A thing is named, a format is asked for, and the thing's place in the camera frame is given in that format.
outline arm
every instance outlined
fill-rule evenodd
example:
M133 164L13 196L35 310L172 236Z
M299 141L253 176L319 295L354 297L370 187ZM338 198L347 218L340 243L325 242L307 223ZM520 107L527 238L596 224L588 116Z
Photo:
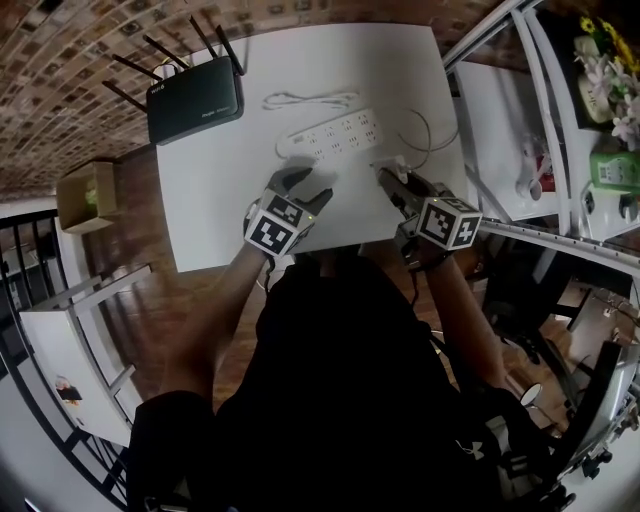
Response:
M266 257L245 243L214 289L189 314L167 347L160 393L193 391L212 398L213 377L238 327L244 305Z
M447 344L487 384L504 387L500 343L455 259L447 258L426 274Z

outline white flower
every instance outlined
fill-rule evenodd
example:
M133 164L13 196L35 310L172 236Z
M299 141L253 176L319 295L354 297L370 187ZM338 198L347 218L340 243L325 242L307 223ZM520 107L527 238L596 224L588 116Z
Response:
M625 94L624 102L627 107L626 116L634 121L640 120L640 97L632 97L630 94Z
M573 62L580 62L583 66L586 65L586 59L589 57L586 53L582 53L582 52L574 52L576 58Z
M607 66L609 59L605 55L596 61L595 65L591 62L592 60L595 61L595 59L588 59L589 62L585 64L585 71L589 82L593 84L593 94L595 96L604 94L607 97L613 88L611 69Z
M629 140L635 137L635 127L629 117L623 117L620 119L616 117L613 119L614 128L611 132L611 135L614 137L618 137L622 139L624 142L629 142Z
M609 67L613 70L613 72L616 74L616 76L619 76L620 78L629 78L629 75L627 75L624 72L624 66L622 65L622 62L619 61L609 61Z
M640 82L638 81L636 74L631 73L629 79L629 87L631 87L636 92L636 94L640 96Z

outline black cable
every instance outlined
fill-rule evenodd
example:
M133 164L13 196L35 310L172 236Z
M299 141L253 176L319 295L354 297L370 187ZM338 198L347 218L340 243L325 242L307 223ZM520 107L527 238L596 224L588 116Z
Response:
M420 290L418 290L418 278L416 277L417 271L409 270L411 276L411 283L413 284L413 300L411 301L411 309L413 309L420 297Z
M264 274L264 293L269 295L269 280L271 279L271 272L276 268L276 261L270 255L267 256L267 260L269 261L269 268Z

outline cord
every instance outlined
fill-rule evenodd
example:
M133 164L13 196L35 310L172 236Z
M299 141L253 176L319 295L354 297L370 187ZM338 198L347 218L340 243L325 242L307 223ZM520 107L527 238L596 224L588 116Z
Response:
M411 301L411 309L413 309L418 302L418 298L420 297L420 290L418 290L418 278L416 277L417 272L409 271L409 275L411 276L411 284L413 284L413 300Z
M269 261L269 268L264 273L264 293L269 295L269 280L271 279L271 272L276 268L276 261L273 256L268 255L267 260Z
M280 110L299 105L320 105L332 109L344 110L360 97L357 92L343 92L325 96L298 96L290 92L275 92L262 100L263 110Z
M451 144L453 144L453 141L456 140L456 138L458 137L458 135L460 134L460 127L456 126L456 130L453 133L453 135L447 139L446 141L444 141L442 144L436 146L436 147L432 147L431 146L431 126L429 125L429 121L427 121L427 119L417 110L414 110L412 108L407 109L409 112L411 112L412 114L415 114L416 116L418 116L420 118L420 120L422 121L422 123L424 124L425 129L427 130L427 137L428 137L428 144L427 144L427 149L418 147L414 144L411 144L407 139L405 139L402 134L400 132L396 132L396 135L398 136L398 138L402 141L403 144L405 144L407 147L415 150L415 151L419 151L421 153L426 153L424 156L424 159L422 160L422 162L420 162L418 165L414 166L414 167L409 167L410 171L416 171L418 169L420 169L421 167L424 167L424 165L427 163L427 161L429 160L429 157L431 156L431 153L434 153L435 151L440 151L441 149L445 149L446 147L450 146Z

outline cardboard box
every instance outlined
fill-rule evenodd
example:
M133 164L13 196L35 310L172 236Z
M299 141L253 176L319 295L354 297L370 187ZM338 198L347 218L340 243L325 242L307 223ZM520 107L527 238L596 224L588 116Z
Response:
M113 224L106 217L117 211L113 164L91 162L67 174L56 185L60 227L83 235Z

